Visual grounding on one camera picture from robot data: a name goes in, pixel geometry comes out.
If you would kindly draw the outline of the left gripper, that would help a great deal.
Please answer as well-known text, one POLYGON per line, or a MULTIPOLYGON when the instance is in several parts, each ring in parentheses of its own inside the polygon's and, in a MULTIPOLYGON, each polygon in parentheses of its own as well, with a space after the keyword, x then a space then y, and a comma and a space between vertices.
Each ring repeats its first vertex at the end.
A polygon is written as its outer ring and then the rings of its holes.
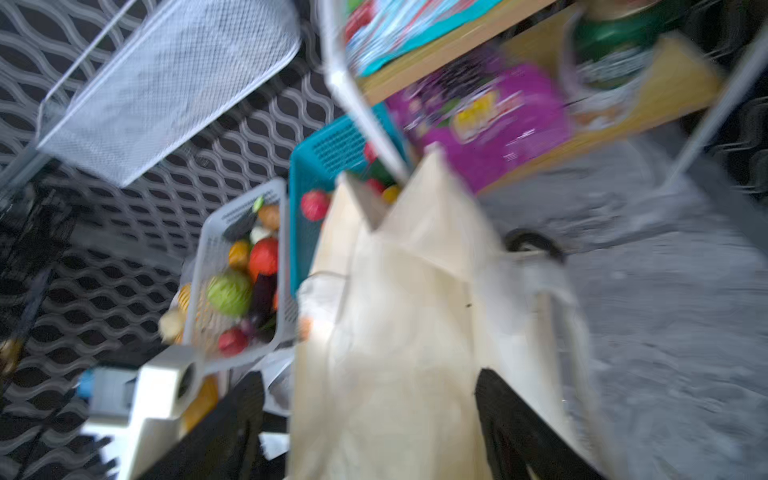
POLYGON ((181 417, 203 380, 203 353, 187 345, 131 344, 80 375, 81 433, 107 439, 110 479, 137 479, 181 439, 181 417))

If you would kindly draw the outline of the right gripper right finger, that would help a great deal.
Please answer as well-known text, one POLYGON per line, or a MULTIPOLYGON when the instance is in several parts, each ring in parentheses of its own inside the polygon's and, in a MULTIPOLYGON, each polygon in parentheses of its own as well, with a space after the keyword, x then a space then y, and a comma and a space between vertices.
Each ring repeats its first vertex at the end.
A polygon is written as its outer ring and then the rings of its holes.
POLYGON ((480 371, 475 400, 493 478, 602 477, 494 370, 480 371))

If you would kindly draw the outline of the green drink can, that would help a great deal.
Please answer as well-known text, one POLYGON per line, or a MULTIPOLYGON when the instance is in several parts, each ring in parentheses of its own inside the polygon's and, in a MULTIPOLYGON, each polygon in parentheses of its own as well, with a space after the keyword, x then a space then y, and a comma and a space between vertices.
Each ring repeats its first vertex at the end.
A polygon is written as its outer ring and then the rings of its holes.
POLYGON ((680 24, 686 1, 577 1, 566 21, 558 82, 581 131, 614 126, 637 104, 659 38, 680 24))

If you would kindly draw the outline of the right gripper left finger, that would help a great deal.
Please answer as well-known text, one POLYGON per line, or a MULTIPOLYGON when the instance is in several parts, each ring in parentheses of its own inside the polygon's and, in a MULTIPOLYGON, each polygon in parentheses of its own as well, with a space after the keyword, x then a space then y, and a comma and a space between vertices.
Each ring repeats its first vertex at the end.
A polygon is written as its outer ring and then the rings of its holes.
POLYGON ((250 372, 142 479, 258 479, 264 462, 262 375, 250 372))

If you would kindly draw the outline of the purple snack bag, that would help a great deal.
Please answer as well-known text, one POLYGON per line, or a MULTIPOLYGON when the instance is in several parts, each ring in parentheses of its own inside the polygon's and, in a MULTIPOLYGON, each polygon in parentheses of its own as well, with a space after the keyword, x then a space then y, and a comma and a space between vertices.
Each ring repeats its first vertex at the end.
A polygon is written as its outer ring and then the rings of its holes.
POLYGON ((413 148, 439 144, 474 193, 571 138, 550 77, 494 47, 459 57, 385 104, 413 148))

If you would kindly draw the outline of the cream canvas tote bag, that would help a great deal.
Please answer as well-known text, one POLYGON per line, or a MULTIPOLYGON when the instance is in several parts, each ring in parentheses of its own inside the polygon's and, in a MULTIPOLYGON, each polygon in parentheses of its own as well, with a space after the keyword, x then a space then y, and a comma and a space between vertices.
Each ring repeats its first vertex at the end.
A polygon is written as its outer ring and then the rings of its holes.
POLYGON ((340 177, 298 302, 290 478, 495 479, 483 369, 600 479, 628 477, 564 265, 506 250, 441 148, 393 205, 340 177))

